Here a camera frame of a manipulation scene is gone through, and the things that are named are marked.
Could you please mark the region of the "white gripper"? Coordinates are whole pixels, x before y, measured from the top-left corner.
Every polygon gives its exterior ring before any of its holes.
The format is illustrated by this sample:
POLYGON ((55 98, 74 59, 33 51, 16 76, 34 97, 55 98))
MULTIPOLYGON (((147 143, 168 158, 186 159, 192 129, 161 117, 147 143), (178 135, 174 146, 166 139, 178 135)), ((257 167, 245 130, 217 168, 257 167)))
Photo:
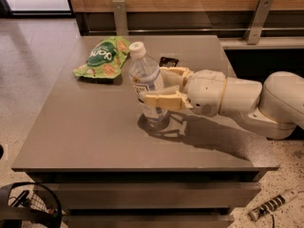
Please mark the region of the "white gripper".
POLYGON ((141 92, 140 99, 146 105, 171 111, 189 108, 195 114, 208 117, 218 114, 226 83, 222 72, 204 69, 193 74, 188 67, 161 66, 161 76, 170 87, 141 92), (179 87, 186 84, 187 95, 180 92, 179 87))

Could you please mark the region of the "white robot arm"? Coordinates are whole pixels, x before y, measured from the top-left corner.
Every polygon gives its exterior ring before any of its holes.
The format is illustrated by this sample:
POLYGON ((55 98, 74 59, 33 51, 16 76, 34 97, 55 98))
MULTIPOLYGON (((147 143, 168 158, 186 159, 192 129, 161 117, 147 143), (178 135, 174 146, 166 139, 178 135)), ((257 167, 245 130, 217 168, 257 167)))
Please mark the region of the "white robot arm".
POLYGON ((263 83, 187 67, 163 67, 161 76, 163 89, 141 94, 146 105, 228 117, 240 127, 274 140, 289 137, 298 127, 304 129, 304 78, 292 72, 275 72, 263 83))

